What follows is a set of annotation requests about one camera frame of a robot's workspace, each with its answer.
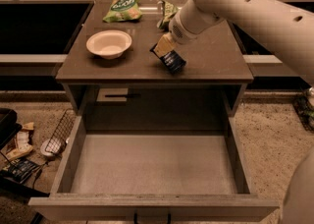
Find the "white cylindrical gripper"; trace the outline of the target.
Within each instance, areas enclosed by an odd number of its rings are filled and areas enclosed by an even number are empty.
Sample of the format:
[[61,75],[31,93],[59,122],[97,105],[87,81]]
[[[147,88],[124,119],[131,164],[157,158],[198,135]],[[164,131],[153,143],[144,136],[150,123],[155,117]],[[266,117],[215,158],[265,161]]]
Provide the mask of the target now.
[[213,13],[204,13],[193,0],[188,0],[169,23],[169,32],[161,36],[153,51],[162,57],[175,49],[178,44],[187,44],[201,33],[219,24],[223,19]]

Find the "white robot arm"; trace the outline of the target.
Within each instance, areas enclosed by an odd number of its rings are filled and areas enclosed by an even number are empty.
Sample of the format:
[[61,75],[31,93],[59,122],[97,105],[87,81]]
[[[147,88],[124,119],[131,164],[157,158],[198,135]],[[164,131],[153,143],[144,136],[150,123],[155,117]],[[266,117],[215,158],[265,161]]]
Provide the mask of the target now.
[[278,0],[188,0],[153,52],[162,60],[222,19],[240,27],[314,85],[314,14]]

